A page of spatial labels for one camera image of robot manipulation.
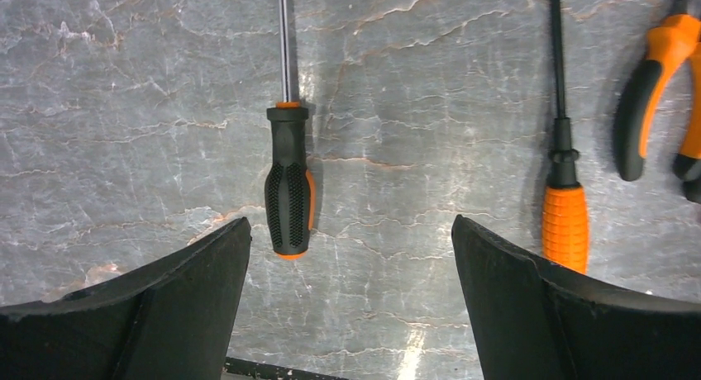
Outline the small orange black screwdriver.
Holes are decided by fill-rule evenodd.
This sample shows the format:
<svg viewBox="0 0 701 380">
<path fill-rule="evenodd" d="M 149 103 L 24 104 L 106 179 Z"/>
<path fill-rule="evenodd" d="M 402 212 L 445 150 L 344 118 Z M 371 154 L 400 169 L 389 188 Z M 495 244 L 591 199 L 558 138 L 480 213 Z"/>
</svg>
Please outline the small orange black screwdriver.
<svg viewBox="0 0 701 380">
<path fill-rule="evenodd" d="M 265 213 L 274 252 L 301 258 L 314 224 L 315 183 L 307 164 L 309 110 L 298 93 L 292 0 L 279 0 L 282 99 L 266 110 L 272 134 L 272 165 L 265 180 Z"/>
</svg>

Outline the large orange handle screwdriver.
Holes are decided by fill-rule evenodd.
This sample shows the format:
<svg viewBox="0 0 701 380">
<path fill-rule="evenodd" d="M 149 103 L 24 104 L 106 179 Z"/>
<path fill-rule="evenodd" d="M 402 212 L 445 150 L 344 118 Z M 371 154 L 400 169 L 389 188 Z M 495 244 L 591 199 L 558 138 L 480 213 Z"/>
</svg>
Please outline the large orange handle screwdriver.
<svg viewBox="0 0 701 380">
<path fill-rule="evenodd" d="M 579 151 L 573 146 L 571 120 L 566 114 L 560 0 L 549 0 L 549 5 L 555 118 L 541 220 L 542 250 L 550 261 L 585 274 L 589 259 L 589 219 L 584 188 L 576 172 Z"/>
</svg>

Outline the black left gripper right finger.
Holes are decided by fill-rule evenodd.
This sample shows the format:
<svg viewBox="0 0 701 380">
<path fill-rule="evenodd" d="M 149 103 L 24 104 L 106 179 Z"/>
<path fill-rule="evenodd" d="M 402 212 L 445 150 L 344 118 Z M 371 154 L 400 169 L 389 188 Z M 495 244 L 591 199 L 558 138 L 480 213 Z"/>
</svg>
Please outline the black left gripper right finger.
<svg viewBox="0 0 701 380">
<path fill-rule="evenodd" d="M 485 378 L 699 378 L 699 304 L 576 273 L 464 216 L 451 238 Z"/>
</svg>

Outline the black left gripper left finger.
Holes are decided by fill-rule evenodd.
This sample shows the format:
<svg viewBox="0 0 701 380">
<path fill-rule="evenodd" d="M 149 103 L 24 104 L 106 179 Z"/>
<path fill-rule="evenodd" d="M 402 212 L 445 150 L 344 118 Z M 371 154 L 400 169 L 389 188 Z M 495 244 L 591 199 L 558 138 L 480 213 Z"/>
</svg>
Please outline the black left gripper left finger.
<svg viewBox="0 0 701 380">
<path fill-rule="evenodd" d="M 250 258 L 247 219 L 53 302 L 1 310 L 4 379 L 218 379 Z"/>
</svg>

